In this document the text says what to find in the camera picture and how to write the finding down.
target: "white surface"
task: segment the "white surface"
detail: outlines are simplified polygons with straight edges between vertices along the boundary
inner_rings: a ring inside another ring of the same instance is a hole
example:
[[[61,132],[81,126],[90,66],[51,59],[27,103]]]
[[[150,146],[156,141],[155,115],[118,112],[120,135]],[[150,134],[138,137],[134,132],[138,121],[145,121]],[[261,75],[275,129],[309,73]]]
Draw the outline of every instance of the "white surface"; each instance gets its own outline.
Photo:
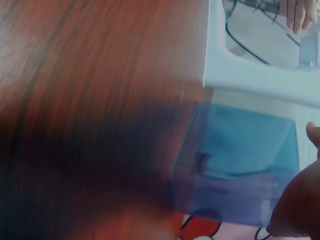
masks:
[[[270,96],[320,108],[320,69],[291,70],[244,60],[226,48],[225,12],[220,0],[209,4],[203,85]]]

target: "wire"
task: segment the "wire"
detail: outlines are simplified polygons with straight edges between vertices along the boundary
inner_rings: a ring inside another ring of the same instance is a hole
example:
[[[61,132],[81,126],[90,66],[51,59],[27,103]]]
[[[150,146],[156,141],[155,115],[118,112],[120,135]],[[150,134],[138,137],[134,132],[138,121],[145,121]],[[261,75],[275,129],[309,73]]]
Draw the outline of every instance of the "wire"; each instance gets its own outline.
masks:
[[[268,63],[267,61],[263,60],[261,57],[257,56],[256,54],[254,54],[252,51],[250,51],[248,48],[246,48],[242,43],[240,43],[229,31],[228,28],[228,23],[225,24],[225,31],[226,33],[230,36],[230,38],[232,38],[240,47],[242,47],[244,50],[246,50],[248,53],[250,53],[252,56],[254,56],[256,59],[258,59],[260,62],[266,64],[266,65],[270,65],[270,63]]]
[[[297,44],[300,47],[300,44],[292,37],[290,36],[288,33],[286,34],[295,44]]]

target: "human hand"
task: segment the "human hand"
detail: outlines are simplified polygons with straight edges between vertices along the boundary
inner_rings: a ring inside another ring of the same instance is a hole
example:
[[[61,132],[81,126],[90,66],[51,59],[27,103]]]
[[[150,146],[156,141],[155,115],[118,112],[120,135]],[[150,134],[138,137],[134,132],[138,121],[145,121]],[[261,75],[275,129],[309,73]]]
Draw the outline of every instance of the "human hand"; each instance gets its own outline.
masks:
[[[306,133],[318,149],[320,127],[308,123]],[[267,231],[274,237],[311,237],[320,240],[320,159],[301,171],[285,188]]]
[[[295,34],[307,30],[318,22],[318,0],[279,0],[280,14],[286,17],[286,25]]]

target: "wooden table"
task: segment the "wooden table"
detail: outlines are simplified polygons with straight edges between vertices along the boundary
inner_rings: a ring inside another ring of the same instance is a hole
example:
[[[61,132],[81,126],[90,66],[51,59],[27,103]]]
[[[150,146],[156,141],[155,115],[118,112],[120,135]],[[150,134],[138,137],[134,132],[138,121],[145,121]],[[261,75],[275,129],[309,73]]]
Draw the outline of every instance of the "wooden table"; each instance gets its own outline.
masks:
[[[208,0],[0,2],[0,239],[175,240]]]

